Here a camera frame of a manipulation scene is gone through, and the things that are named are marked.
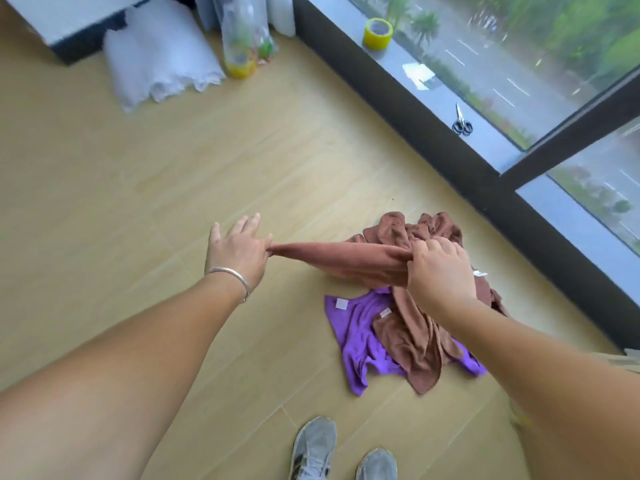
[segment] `brown garment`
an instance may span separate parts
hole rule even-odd
[[[407,372],[418,394],[436,385],[442,366],[460,359],[462,352],[450,334],[418,310],[406,290],[412,241],[434,236],[462,245],[460,228],[446,212],[423,214],[418,224],[405,224],[400,212],[389,212],[380,224],[364,229],[345,242],[274,244],[276,256],[304,261],[336,276],[359,278],[370,288],[392,286],[396,310],[373,322],[378,339],[389,355]],[[477,298],[503,311],[500,296],[484,278],[476,278]]]

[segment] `person's left hand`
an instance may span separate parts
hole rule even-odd
[[[220,224],[216,222],[209,234],[204,273],[207,274],[214,267],[228,267],[242,275],[251,291],[255,290],[264,275],[270,256],[267,249],[272,240],[271,234],[264,239],[255,238],[259,225],[260,214],[254,215],[251,219],[245,216],[222,238]]]

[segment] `road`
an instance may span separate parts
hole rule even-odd
[[[538,140],[571,116],[580,105],[510,55],[475,23],[457,12],[446,0],[411,0],[412,15],[433,11],[438,15],[440,30],[436,39],[425,43],[428,55],[445,63],[466,82],[478,96],[491,101],[492,109],[521,130],[532,141]],[[380,12],[384,5],[371,1]],[[611,134],[578,155],[567,164],[587,168],[592,180],[628,200],[633,209],[624,214],[623,227],[640,238],[640,153],[623,137]]]

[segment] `person's left arm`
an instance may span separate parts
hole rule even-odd
[[[260,215],[211,230],[205,272],[260,283]],[[216,334],[245,296],[218,272],[106,330],[0,394],[0,478],[135,479],[171,425]]]

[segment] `scissors blade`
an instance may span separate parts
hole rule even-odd
[[[458,103],[456,103],[456,111],[458,112],[458,120],[460,121],[460,123],[464,124],[465,119],[462,116],[462,110],[460,109],[460,106],[458,105]]]

